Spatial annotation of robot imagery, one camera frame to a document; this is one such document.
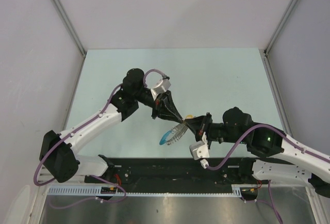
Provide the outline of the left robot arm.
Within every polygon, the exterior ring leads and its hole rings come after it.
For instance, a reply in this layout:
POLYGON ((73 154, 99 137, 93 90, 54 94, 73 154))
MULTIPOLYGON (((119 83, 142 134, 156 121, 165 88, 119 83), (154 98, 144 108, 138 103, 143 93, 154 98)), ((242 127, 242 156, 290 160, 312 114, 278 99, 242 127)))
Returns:
POLYGON ((86 169, 89 164, 96 166, 87 171, 87 175, 95 175, 102 182, 113 179, 114 170, 105 160, 98 157, 77 159, 76 154, 91 140, 130 117, 143 104, 152 109, 151 117, 183 123, 169 90, 170 78, 157 69, 144 72, 141 69, 130 69, 111 92, 105 106, 91 117, 70 129, 55 133, 47 132, 43 137, 39 164, 34 173, 34 184, 42 186, 38 181, 39 172, 45 167, 52 179, 44 185, 57 181, 63 183, 71 179, 79 169, 86 169))

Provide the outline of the blue key tag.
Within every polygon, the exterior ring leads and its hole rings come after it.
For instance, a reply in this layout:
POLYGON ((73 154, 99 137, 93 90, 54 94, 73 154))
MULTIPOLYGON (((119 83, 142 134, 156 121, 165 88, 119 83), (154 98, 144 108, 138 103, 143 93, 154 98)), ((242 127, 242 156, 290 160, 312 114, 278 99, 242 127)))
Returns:
POLYGON ((165 145, 165 144, 168 142, 168 136, 169 136, 170 134, 172 134, 172 133, 171 133, 171 130, 167 131, 167 132, 162 136, 162 138, 161 138, 159 144, 160 144, 160 145, 165 145))

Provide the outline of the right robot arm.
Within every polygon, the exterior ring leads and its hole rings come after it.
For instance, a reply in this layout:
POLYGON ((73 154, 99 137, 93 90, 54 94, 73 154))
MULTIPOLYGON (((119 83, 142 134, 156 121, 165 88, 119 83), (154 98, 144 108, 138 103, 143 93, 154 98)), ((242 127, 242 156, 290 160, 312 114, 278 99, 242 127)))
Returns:
POLYGON ((257 156, 253 164, 239 168, 238 178, 243 183, 257 180, 301 180, 323 197, 329 197, 329 156, 316 151, 271 125, 257 123, 251 115, 238 107, 227 110, 221 123, 214 123, 207 113, 185 124, 195 135, 196 144, 190 146, 191 155, 202 167, 216 171, 229 160, 239 144, 257 156), (232 143, 232 148, 217 166, 207 161, 212 142, 232 143))

